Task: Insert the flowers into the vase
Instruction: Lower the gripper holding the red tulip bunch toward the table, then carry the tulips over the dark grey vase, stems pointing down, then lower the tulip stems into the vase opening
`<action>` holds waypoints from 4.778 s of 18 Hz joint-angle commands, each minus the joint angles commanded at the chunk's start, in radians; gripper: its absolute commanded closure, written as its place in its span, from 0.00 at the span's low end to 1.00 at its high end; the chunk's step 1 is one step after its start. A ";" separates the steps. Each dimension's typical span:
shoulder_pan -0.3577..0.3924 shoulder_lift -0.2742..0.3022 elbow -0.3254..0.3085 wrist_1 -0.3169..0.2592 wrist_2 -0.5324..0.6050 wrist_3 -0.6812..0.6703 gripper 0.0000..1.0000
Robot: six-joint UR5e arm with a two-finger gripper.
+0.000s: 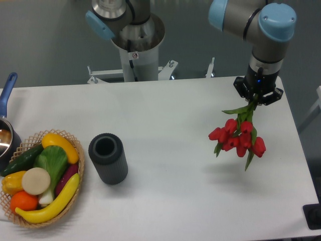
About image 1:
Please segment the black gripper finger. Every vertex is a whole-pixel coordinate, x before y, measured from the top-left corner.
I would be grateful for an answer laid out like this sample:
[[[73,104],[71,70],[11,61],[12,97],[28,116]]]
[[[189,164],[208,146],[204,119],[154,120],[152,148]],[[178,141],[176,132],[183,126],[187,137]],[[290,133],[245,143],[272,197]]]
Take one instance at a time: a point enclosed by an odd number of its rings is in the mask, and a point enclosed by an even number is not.
[[[275,88],[271,93],[259,96],[258,105],[270,105],[281,100],[283,96],[283,90]]]
[[[233,85],[242,98],[245,98],[248,102],[254,101],[254,88],[246,77],[236,77]]]

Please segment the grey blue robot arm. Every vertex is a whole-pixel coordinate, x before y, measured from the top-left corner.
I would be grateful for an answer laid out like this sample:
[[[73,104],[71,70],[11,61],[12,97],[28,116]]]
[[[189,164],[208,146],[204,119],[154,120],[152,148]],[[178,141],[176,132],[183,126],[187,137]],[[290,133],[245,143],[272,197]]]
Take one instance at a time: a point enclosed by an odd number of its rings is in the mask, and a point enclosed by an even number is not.
[[[119,50],[126,82],[169,79],[171,75],[168,69],[158,68],[165,26],[150,6],[150,1],[93,1],[85,15],[92,31]],[[295,11],[273,1],[213,1],[208,20],[253,46],[246,75],[234,81],[239,95],[258,105],[280,100],[283,91],[275,82],[294,35]]]

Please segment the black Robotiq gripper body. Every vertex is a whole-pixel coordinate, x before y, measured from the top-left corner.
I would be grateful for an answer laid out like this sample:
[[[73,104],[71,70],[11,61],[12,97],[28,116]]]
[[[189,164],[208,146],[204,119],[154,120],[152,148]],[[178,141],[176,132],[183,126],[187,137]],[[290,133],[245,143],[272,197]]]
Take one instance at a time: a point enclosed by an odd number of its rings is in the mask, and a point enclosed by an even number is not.
[[[244,83],[253,93],[266,95],[273,92],[276,87],[275,82],[279,71],[272,74],[264,74],[264,70],[263,67],[259,67],[255,70],[254,67],[248,66]]]

